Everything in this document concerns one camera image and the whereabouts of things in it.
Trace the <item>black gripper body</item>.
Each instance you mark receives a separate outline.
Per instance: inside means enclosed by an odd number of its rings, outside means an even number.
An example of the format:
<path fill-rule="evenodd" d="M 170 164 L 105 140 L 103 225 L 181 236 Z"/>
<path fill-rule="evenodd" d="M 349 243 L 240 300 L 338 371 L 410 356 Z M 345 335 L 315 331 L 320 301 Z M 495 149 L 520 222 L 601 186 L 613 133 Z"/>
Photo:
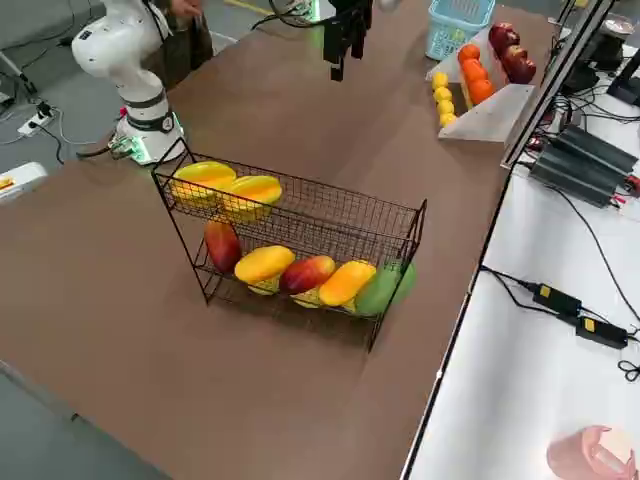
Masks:
<path fill-rule="evenodd" d="M 366 26 L 372 24 L 373 0 L 329 0 L 329 4 L 335 9 L 328 21 L 346 21 L 355 15 L 361 18 Z"/>

